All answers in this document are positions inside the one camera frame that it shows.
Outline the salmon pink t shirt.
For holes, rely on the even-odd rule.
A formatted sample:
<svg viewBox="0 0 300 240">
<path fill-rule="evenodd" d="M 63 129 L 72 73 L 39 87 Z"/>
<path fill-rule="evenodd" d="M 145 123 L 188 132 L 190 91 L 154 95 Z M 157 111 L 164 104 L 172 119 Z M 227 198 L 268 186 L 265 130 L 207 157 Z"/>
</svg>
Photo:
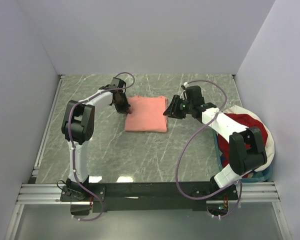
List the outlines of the salmon pink t shirt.
<svg viewBox="0 0 300 240">
<path fill-rule="evenodd" d="M 168 99 L 165 96 L 144 97 L 136 95 L 128 99 L 130 111 L 125 120 L 126 132 L 168 131 L 168 119 L 163 115 L 167 109 Z"/>
</svg>

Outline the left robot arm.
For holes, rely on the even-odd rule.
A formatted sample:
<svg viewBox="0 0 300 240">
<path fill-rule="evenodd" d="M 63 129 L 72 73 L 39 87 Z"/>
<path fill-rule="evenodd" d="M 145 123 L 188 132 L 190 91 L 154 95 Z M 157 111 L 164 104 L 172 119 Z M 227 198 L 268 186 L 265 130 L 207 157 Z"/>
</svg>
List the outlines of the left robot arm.
<svg viewBox="0 0 300 240">
<path fill-rule="evenodd" d="M 109 84 L 100 87 L 93 95 L 80 101 L 70 100 L 66 105 L 61 132 L 69 149 L 70 170 L 64 192 L 78 201 L 86 200 L 91 193 L 87 151 L 94 133 L 95 113 L 106 106 L 114 106 L 119 114 L 131 112 L 126 89 L 133 84 L 127 85 L 119 78 L 120 75 L 122 73 L 113 77 Z"/>
</svg>

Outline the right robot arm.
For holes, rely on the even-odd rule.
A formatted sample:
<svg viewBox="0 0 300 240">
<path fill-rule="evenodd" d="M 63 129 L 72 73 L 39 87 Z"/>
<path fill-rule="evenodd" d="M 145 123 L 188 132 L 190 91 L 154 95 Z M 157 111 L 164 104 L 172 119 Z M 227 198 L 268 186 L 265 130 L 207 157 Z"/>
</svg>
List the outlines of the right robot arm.
<svg viewBox="0 0 300 240">
<path fill-rule="evenodd" d="M 213 129 L 219 137 L 220 149 L 226 163 L 210 179 L 209 193 L 220 200 L 227 194 L 227 187 L 250 172 L 259 172 L 271 165 L 274 158 L 274 141 L 268 130 L 251 112 L 234 107 L 223 113 L 211 102 L 205 102 L 198 85 L 182 87 L 183 95 L 174 95 L 164 116 L 194 119 Z"/>
</svg>

